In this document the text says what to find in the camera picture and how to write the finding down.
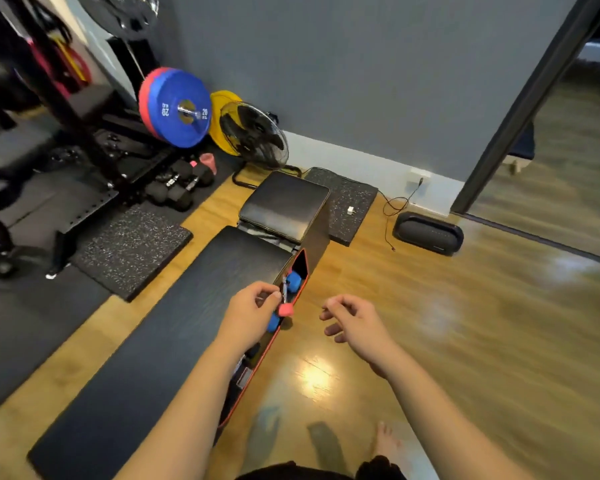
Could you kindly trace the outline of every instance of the person's left hand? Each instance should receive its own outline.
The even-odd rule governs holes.
[[[256,298],[260,293],[270,293],[261,307]],[[216,335],[216,342],[236,355],[242,355],[256,345],[267,330],[271,315],[280,304],[282,295],[277,286],[257,281],[231,298],[229,307]]]

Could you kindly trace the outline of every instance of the open storage box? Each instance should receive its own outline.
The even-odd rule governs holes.
[[[273,172],[245,202],[237,227],[213,238],[30,450],[45,480],[112,479],[149,434],[200,355],[227,304],[254,281],[303,282],[329,243],[329,190]],[[280,332],[265,333],[230,381],[218,435]]]

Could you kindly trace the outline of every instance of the electric fan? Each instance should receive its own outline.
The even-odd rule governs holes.
[[[302,176],[298,167],[287,165],[287,138],[278,128],[274,114],[243,101],[231,101],[222,106],[219,122],[227,142],[242,158],[240,168],[232,176],[234,184],[256,188],[237,179],[247,163],[267,170],[288,169]]]

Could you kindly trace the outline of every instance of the bare foot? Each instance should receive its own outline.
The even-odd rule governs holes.
[[[390,463],[400,467],[403,475],[406,475],[409,469],[409,462],[406,459],[406,451],[401,440],[393,435],[391,427],[380,421],[376,430],[376,448],[373,458],[376,456],[385,456]]]

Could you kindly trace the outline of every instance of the gray wall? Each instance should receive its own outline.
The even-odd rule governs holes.
[[[464,181],[576,0],[161,0],[163,65]]]

